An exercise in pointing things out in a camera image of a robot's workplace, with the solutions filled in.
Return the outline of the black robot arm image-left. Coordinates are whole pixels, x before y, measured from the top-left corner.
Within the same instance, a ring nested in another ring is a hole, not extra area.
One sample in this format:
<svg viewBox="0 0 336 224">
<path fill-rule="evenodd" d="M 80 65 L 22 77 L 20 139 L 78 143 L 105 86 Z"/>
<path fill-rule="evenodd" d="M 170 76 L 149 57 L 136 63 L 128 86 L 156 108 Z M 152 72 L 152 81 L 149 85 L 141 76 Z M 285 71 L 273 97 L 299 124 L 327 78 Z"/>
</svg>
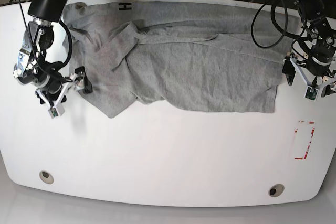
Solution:
<svg viewBox="0 0 336 224">
<path fill-rule="evenodd" d="M 64 77 L 60 70 L 65 67 L 72 56 L 72 38 L 68 27 L 61 20 L 68 0 L 32 0 L 28 14 L 32 21 L 24 23 L 25 33 L 22 47 L 14 67 L 14 78 L 21 84 L 33 84 L 35 94 L 41 104 L 49 105 L 51 112 L 66 101 L 70 89 L 93 92 L 85 68 L 77 68 L 70 76 Z M 65 61 L 46 61 L 47 49 L 54 42 L 53 23 L 58 23 L 66 32 L 68 53 Z"/>
</svg>

